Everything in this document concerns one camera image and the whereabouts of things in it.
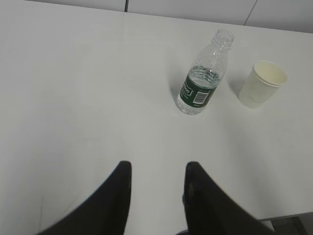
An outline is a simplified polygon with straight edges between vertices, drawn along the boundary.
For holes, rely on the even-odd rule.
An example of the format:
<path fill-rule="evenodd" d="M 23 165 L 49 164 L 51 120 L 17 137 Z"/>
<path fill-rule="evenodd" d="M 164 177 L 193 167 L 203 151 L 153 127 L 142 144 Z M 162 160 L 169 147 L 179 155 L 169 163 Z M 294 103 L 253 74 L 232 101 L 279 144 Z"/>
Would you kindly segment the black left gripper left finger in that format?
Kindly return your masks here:
<path fill-rule="evenodd" d="M 79 207 L 41 235 L 122 235 L 132 190 L 132 165 L 120 161 L 103 184 Z"/>

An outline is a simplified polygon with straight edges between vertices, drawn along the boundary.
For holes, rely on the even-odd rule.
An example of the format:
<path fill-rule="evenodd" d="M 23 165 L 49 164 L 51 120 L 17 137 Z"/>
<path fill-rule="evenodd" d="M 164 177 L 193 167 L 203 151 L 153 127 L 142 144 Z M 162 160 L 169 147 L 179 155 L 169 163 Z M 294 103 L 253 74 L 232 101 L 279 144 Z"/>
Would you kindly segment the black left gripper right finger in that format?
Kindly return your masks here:
<path fill-rule="evenodd" d="M 273 235 L 275 232 L 238 206 L 198 162 L 185 169 L 184 235 Z"/>

